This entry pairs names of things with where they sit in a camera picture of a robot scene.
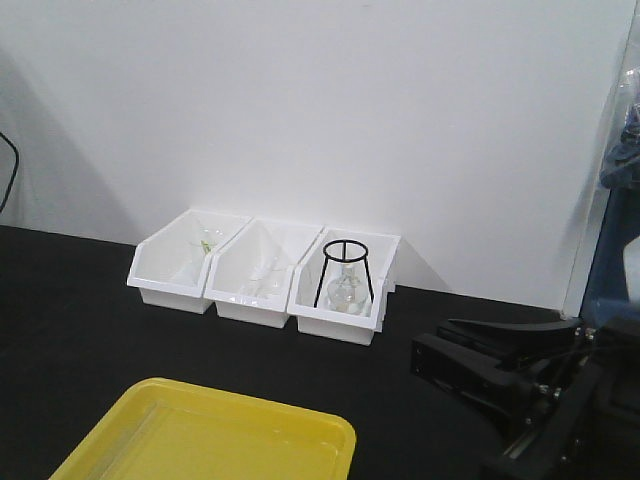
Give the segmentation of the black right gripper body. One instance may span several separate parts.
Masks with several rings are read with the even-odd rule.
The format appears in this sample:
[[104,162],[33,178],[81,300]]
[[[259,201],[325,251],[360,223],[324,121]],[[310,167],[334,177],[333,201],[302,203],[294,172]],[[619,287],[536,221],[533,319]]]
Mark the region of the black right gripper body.
[[639,321],[615,317],[540,428],[490,459],[482,479],[639,477]]

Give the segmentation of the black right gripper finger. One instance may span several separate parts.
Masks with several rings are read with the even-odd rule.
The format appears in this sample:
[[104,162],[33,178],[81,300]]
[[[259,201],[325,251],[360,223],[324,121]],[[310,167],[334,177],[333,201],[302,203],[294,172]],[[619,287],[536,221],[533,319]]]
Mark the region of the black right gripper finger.
[[565,353],[581,335],[579,319],[544,323],[499,323],[448,319],[437,336],[499,360],[505,370],[516,370]]
[[411,372],[479,412],[506,439],[533,427],[532,382],[491,356],[433,334],[411,343]]

